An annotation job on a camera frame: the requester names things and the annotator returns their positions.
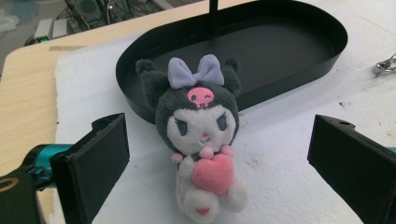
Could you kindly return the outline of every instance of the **heart plush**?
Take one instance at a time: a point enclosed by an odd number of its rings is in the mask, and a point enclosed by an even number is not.
[[[223,154],[200,159],[192,169],[191,180],[200,189],[224,194],[233,183],[233,161]]]

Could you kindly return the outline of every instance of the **stuffed toy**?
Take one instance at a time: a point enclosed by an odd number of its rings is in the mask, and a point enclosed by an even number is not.
[[[158,133],[175,152],[178,206],[199,223],[248,203],[245,185],[234,176],[231,148],[239,126],[238,70],[235,60],[220,67],[214,55],[201,59],[196,74],[179,58],[170,60],[167,74],[152,61],[136,63]]]

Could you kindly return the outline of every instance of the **table surface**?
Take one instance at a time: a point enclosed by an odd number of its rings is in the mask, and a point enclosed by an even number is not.
[[[249,1],[220,1],[219,8],[244,2]],[[208,1],[199,2],[11,52],[0,82],[0,175],[20,166],[33,147],[55,142],[58,114],[54,70],[59,55],[207,11]],[[38,196],[47,217],[52,213],[52,190]]]

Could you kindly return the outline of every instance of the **plush toy ear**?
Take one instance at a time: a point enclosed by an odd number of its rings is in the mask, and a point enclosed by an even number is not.
[[[224,88],[230,91],[234,97],[241,92],[241,83],[239,82],[238,73],[240,70],[239,63],[234,59],[229,59],[221,67],[221,72],[224,75]]]
[[[137,61],[136,73],[142,81],[143,95],[148,106],[155,110],[160,97],[170,86],[168,76],[164,72],[156,71],[150,60]]]

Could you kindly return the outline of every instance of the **black oval tray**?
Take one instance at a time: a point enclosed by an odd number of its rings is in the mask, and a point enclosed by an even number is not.
[[[135,73],[135,62],[151,59],[167,71],[178,57],[195,72],[200,59],[214,54],[220,63],[234,58],[242,65],[239,110],[304,85],[328,73],[347,45],[344,26],[327,12],[301,2],[258,1],[176,21],[147,31],[117,62],[116,76],[129,105],[154,123]]]

